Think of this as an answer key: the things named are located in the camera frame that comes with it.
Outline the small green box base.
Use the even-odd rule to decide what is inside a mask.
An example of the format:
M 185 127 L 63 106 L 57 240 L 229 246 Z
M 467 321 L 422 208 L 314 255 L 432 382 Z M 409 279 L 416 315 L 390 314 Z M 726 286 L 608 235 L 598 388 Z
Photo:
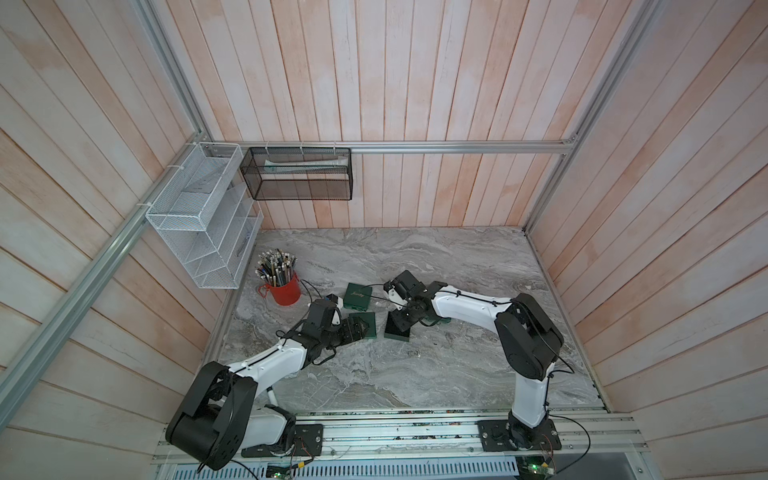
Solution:
M 410 341 L 410 329 L 402 330 L 395 322 L 395 312 L 390 311 L 387 315 L 387 321 L 384 328 L 384 337 L 391 340 L 402 342 Z

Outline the small green box lid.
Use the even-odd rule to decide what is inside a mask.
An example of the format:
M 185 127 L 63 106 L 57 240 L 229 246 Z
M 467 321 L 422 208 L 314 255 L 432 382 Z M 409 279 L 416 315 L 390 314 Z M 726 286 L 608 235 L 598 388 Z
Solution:
M 374 312 L 359 312 L 350 316 L 359 332 L 360 339 L 373 339 L 377 336 L 376 316 Z

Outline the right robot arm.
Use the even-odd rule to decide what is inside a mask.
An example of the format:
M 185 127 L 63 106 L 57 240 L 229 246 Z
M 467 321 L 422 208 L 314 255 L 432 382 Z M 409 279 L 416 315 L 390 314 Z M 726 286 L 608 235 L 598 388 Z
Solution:
M 490 297 L 439 281 L 425 285 L 408 270 L 386 282 L 383 290 L 395 304 L 388 324 L 401 332 L 417 323 L 450 319 L 495 333 L 516 375 L 513 421 L 527 429 L 544 422 L 549 377 L 564 337 L 533 296 Z

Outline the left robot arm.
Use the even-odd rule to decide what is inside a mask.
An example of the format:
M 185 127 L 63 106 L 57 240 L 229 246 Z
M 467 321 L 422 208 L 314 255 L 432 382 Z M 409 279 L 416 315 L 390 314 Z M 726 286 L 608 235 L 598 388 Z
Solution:
M 205 364 L 168 423 L 165 441 L 214 471 L 242 450 L 292 453 L 295 416 L 274 404 L 256 409 L 254 401 L 281 379 L 323 364 L 324 351 L 335 355 L 339 347 L 366 337 L 368 323 L 344 317 L 341 303 L 333 294 L 316 299 L 269 349 L 228 365 Z

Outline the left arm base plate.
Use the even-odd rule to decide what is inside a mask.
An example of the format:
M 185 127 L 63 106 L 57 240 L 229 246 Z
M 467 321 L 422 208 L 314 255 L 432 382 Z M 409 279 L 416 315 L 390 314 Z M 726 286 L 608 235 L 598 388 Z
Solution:
M 288 459 L 291 455 L 314 458 L 321 455 L 324 426 L 322 424 L 289 425 L 274 444 L 265 443 L 244 448 L 243 458 Z

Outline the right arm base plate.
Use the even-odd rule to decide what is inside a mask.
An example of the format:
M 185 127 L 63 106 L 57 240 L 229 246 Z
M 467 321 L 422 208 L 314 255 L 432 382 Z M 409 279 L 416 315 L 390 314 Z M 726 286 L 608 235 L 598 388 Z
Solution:
M 482 420 L 477 422 L 484 452 L 531 451 L 546 452 L 562 449 L 554 422 L 546 417 L 537 427 L 528 427 L 515 418 L 511 420 Z

